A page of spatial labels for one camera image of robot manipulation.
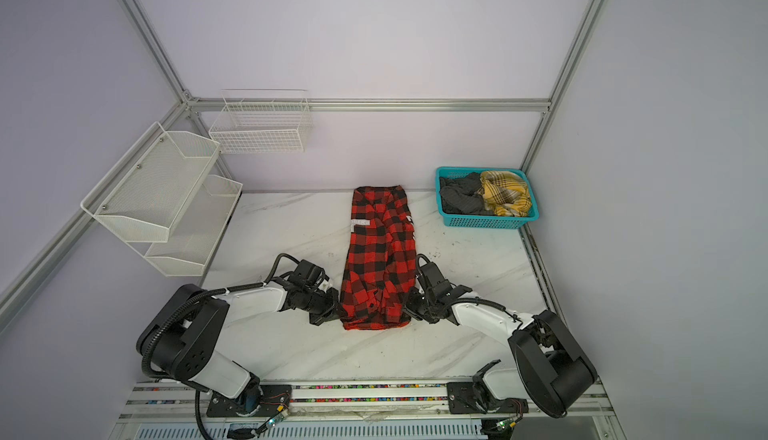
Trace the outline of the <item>dark grey shirt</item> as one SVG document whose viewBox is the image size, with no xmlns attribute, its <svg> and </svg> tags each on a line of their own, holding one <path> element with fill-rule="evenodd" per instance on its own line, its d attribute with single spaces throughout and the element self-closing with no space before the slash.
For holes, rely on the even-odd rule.
<svg viewBox="0 0 768 440">
<path fill-rule="evenodd" d="M 470 172 L 458 178 L 439 178 L 439 196 L 443 211 L 453 215 L 490 215 L 480 192 L 479 172 Z"/>
</svg>

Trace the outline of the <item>aluminium mounting rail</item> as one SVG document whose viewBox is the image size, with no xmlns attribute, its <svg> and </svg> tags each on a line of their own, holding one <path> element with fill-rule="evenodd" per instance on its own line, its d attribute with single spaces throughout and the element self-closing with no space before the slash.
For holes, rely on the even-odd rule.
<svg viewBox="0 0 768 440">
<path fill-rule="evenodd" d="M 309 380 L 293 381 L 290 402 L 287 403 L 288 422 L 362 421 L 375 423 L 389 420 L 447 420 L 449 418 L 504 418 L 512 414 L 463 413 L 451 414 L 449 407 L 466 405 L 447 391 L 447 379 L 388 379 L 379 381 Z M 142 423 L 191 422 L 194 426 L 194 392 L 177 382 L 139 382 L 130 392 L 117 425 Z M 201 413 L 207 423 L 255 423 L 260 417 L 224 417 L 205 420 L 211 394 L 201 394 Z M 618 416 L 603 385 L 588 388 L 568 410 L 566 418 L 586 417 L 598 430 L 621 430 Z"/>
</svg>

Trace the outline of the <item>white mesh lower shelf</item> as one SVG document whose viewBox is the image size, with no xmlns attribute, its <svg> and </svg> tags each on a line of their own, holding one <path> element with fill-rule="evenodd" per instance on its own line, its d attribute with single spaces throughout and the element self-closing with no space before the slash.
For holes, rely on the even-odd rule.
<svg viewBox="0 0 768 440">
<path fill-rule="evenodd" d="M 202 276 L 241 192 L 241 183 L 208 175 L 168 242 L 152 244 L 144 258 L 167 277 Z"/>
</svg>

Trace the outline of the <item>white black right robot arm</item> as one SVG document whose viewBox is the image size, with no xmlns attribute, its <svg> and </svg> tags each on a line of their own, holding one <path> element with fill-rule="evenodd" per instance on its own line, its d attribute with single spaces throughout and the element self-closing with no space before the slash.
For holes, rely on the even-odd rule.
<svg viewBox="0 0 768 440">
<path fill-rule="evenodd" d="M 522 417 L 528 412 L 527 402 L 532 401 L 545 415 L 559 419 L 597 381 L 594 365 L 562 319 L 550 310 L 535 315 L 515 312 L 473 296 L 463 285 L 450 290 L 413 287 L 404 310 L 430 324 L 447 320 L 472 328 L 511 351 L 518 376 L 515 393 L 503 397 L 497 392 L 489 372 L 500 361 L 492 360 L 469 382 L 448 384 L 453 414 L 512 413 Z"/>
</svg>

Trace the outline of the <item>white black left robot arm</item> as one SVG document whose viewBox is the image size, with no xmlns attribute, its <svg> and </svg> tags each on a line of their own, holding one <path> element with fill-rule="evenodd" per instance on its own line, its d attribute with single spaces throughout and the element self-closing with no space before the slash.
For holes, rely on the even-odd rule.
<svg viewBox="0 0 768 440">
<path fill-rule="evenodd" d="M 339 292 L 326 280 L 296 284 L 278 277 L 217 289 L 185 284 L 172 295 L 136 343 L 141 370 L 151 379 L 171 379 L 199 392 L 210 391 L 245 410 L 264 397 L 259 377 L 217 350 L 228 317 L 303 310 L 310 323 L 338 318 Z"/>
</svg>

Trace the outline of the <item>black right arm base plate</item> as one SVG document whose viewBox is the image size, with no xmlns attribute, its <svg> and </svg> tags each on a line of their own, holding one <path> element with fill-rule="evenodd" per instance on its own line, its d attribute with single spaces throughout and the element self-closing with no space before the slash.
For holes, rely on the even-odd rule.
<svg viewBox="0 0 768 440">
<path fill-rule="evenodd" d="M 449 382 L 448 406 L 451 414 L 526 414 L 526 399 L 497 398 L 481 381 Z"/>
</svg>

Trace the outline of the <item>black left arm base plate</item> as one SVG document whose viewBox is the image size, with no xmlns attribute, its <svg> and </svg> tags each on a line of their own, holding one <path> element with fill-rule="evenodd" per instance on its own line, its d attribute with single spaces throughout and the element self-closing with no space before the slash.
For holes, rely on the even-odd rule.
<svg viewBox="0 0 768 440">
<path fill-rule="evenodd" d="M 260 384 L 247 388 L 234 399 L 214 392 L 209 401 L 208 418 L 269 418 L 278 413 L 280 407 L 288 408 L 292 396 L 290 384 Z"/>
</svg>

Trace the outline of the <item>yellow plaid shirt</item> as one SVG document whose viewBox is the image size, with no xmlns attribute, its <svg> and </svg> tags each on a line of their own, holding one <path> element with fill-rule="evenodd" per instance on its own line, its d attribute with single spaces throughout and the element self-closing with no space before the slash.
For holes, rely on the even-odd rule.
<svg viewBox="0 0 768 440">
<path fill-rule="evenodd" d="M 484 207 L 496 216 L 527 217 L 533 206 L 529 185 L 511 171 L 485 170 L 480 173 Z"/>
</svg>

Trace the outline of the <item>teal plastic basket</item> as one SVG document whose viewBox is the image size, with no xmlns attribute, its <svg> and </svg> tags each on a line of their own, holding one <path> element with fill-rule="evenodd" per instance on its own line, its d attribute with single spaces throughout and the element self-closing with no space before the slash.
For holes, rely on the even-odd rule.
<svg viewBox="0 0 768 440">
<path fill-rule="evenodd" d="M 443 211 L 443 208 L 441 205 L 441 199 L 439 196 L 439 178 L 440 177 L 458 178 L 458 177 L 466 176 L 467 174 L 470 174 L 470 172 L 481 173 L 482 171 L 485 171 L 485 170 L 511 171 L 520 175 L 524 180 L 527 181 L 531 191 L 532 200 L 533 200 L 532 210 L 530 211 L 530 214 L 527 217 L 504 217 L 504 216 L 496 216 L 494 214 L 482 215 L 482 216 L 453 215 L 453 214 L 447 214 Z M 444 224 L 447 226 L 492 228 L 492 229 L 518 229 L 524 226 L 525 224 L 528 224 L 529 222 L 538 220 L 539 218 L 539 209 L 537 205 L 537 200 L 533 192 L 533 188 L 526 174 L 523 171 L 518 169 L 441 166 L 436 171 L 436 191 L 437 191 L 438 210 L 440 215 L 443 218 Z"/>
</svg>

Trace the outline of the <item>red black plaid shirt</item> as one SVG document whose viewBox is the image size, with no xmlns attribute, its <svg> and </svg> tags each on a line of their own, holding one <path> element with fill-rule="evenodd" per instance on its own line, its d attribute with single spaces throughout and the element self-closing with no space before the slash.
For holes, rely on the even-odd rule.
<svg viewBox="0 0 768 440">
<path fill-rule="evenodd" d="M 340 292 L 340 320 L 350 330 L 406 326 L 416 283 L 415 227 L 400 185 L 353 192 L 350 244 Z"/>
</svg>

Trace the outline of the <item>aluminium frame profile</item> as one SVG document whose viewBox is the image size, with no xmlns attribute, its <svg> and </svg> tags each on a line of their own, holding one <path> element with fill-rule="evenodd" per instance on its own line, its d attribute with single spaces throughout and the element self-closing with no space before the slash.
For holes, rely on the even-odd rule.
<svg viewBox="0 0 768 440">
<path fill-rule="evenodd" d="M 565 94 L 578 62 L 599 22 L 599 16 L 608 0 L 589 0 L 587 10 L 578 24 L 575 38 L 569 46 L 566 60 L 557 76 L 554 90 L 549 98 L 313 98 L 310 110 L 315 112 L 440 112 L 440 111 L 534 111 L 542 114 L 542 120 L 524 157 L 523 167 L 532 166 L 534 157 L 546 136 L 560 100 Z M 182 82 L 170 64 L 167 52 L 162 48 L 155 30 L 150 26 L 146 12 L 138 0 L 117 0 L 126 13 L 132 28 L 139 34 L 142 46 L 148 49 L 164 78 L 170 84 L 177 100 L 173 108 L 162 117 L 162 122 L 151 126 L 138 138 L 120 160 L 106 173 L 102 182 L 106 185 L 116 182 L 129 160 L 136 154 L 149 150 L 149 144 L 159 135 L 160 128 L 170 128 L 181 118 L 191 117 L 202 111 L 217 110 L 222 106 L 219 100 L 200 98 L 194 100 L 184 94 Z M 25 313 L 31 303 L 55 276 L 66 257 L 76 248 L 77 242 L 86 234 L 93 219 L 88 212 L 80 209 L 64 224 L 62 230 L 46 244 L 14 282 L 1 294 L 1 333 L 6 334 L 14 323 Z"/>
</svg>

